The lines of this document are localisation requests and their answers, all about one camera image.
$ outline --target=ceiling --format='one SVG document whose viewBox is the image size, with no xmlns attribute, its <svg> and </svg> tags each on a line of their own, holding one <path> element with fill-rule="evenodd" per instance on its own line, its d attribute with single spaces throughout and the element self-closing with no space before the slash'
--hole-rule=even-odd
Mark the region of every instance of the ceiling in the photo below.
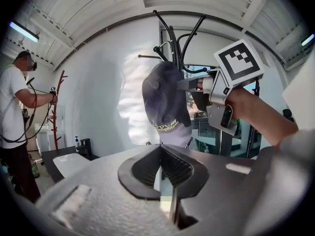
<svg viewBox="0 0 315 236">
<path fill-rule="evenodd" d="M 308 28 L 288 0 L 29 0 L 15 19 L 39 35 L 39 42 L 9 29 L 2 52 L 13 56 L 29 50 L 37 62 L 56 69 L 99 30 L 153 9 L 205 13 L 229 21 L 262 40 L 286 66 L 310 50 L 300 44 L 310 34 Z"/>
</svg>

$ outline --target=fluorescent light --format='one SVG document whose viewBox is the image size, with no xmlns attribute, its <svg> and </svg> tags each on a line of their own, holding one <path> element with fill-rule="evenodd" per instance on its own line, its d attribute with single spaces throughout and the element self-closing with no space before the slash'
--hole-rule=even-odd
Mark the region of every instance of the fluorescent light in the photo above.
<svg viewBox="0 0 315 236">
<path fill-rule="evenodd" d="M 302 42 L 302 46 L 305 46 L 308 42 L 310 42 L 312 39 L 314 38 L 314 34 L 312 34 L 311 36 L 309 36 L 307 39 L 305 39 Z"/>
<path fill-rule="evenodd" d="M 18 31 L 20 34 L 24 35 L 25 37 L 29 38 L 30 40 L 34 41 L 35 43 L 38 42 L 39 37 L 31 32 L 30 30 L 26 29 L 23 25 L 19 24 L 16 21 L 12 21 L 10 23 L 10 27 Z"/>
</svg>

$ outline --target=dark pants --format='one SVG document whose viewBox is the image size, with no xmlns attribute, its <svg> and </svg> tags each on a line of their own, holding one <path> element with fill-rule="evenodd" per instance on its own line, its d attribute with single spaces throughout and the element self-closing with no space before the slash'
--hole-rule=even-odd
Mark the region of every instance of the dark pants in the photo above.
<svg viewBox="0 0 315 236">
<path fill-rule="evenodd" d="M 32 174 L 26 144 L 15 148 L 0 148 L 0 158 L 9 167 L 10 173 L 15 176 L 16 184 L 20 185 L 22 193 L 19 194 L 34 203 L 40 197 L 40 193 Z"/>
</svg>

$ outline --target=white sink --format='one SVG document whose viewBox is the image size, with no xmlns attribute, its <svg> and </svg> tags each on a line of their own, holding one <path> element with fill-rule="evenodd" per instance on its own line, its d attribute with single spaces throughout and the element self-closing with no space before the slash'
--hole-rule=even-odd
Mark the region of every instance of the white sink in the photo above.
<svg viewBox="0 0 315 236">
<path fill-rule="evenodd" d="M 77 153 L 56 157 L 53 162 L 64 178 L 73 175 L 91 163 Z"/>
</svg>

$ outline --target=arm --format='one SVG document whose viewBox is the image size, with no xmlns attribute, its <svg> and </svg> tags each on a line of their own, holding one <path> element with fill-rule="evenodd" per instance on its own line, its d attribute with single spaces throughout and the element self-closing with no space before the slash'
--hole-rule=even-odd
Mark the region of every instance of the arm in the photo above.
<svg viewBox="0 0 315 236">
<path fill-rule="evenodd" d="M 295 123 L 243 88 L 232 90 L 227 102 L 233 107 L 233 118 L 248 122 L 273 146 L 298 131 Z"/>
<path fill-rule="evenodd" d="M 36 94 L 37 104 L 35 105 L 35 94 L 31 93 L 28 89 L 17 91 L 15 96 L 28 108 L 41 107 L 48 102 L 57 102 L 57 96 L 53 94 Z"/>
</svg>

